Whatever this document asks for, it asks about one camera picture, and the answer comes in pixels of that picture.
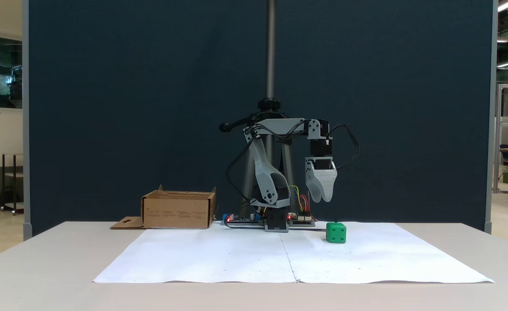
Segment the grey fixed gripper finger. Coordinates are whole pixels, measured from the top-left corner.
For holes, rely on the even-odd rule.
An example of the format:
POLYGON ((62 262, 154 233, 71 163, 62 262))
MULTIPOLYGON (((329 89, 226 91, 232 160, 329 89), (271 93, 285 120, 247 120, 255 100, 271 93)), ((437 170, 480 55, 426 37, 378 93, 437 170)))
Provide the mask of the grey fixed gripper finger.
POLYGON ((321 200, 330 202, 334 194, 334 182, 337 179, 336 169, 314 170, 313 182, 315 192, 313 201, 319 203, 321 200))

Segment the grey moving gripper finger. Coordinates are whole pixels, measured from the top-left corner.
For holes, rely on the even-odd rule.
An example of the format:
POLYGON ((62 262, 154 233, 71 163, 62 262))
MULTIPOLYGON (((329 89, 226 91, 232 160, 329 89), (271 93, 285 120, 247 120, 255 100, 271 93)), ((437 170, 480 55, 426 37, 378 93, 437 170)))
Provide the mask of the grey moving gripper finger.
POLYGON ((316 175, 317 171, 313 170, 313 167, 306 168, 306 185, 308 187, 311 200, 315 203, 319 203, 322 199, 321 184, 316 175))

